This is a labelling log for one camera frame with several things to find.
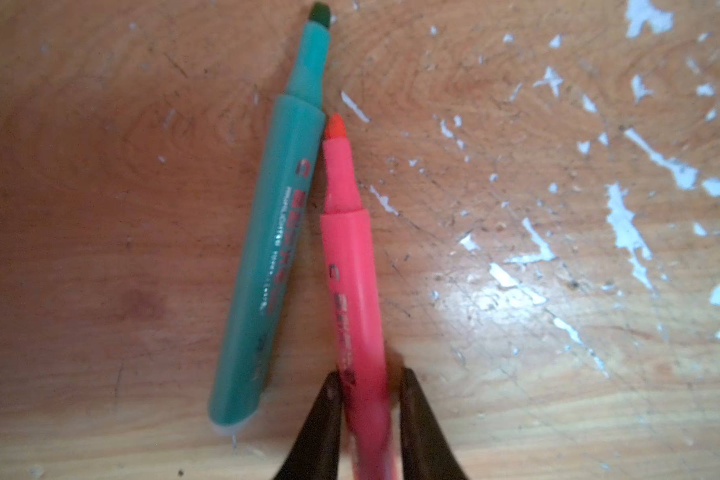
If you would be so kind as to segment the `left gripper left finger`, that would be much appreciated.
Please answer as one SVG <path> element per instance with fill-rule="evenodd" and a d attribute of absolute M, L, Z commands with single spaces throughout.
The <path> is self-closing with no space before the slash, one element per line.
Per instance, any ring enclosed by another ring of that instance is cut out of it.
<path fill-rule="evenodd" d="M 332 371 L 326 376 L 275 480 L 337 478 L 342 407 L 340 376 Z"/>

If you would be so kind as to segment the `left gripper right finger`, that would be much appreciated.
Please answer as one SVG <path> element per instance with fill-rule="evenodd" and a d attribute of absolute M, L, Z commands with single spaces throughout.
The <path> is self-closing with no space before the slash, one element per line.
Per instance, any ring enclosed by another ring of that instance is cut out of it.
<path fill-rule="evenodd" d="M 467 479 L 410 368 L 399 387 L 400 451 L 404 479 Z"/>

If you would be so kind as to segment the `pink marker pen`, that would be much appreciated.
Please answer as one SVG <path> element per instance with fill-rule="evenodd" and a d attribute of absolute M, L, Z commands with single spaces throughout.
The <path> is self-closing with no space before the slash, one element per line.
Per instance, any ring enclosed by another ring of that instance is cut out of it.
<path fill-rule="evenodd" d="M 320 228 L 353 475 L 356 479 L 395 479 L 370 215 L 362 202 L 350 140 L 338 114 L 328 119 L 322 153 L 326 193 Z"/>

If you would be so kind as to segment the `green marker pen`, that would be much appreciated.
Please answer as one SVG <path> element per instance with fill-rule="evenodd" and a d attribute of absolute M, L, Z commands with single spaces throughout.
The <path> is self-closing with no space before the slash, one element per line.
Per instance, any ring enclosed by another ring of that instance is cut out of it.
<path fill-rule="evenodd" d="M 285 90 L 274 102 L 208 404 L 222 435 L 245 426 L 265 386 L 326 122 L 330 26 L 329 6 L 314 3 Z"/>

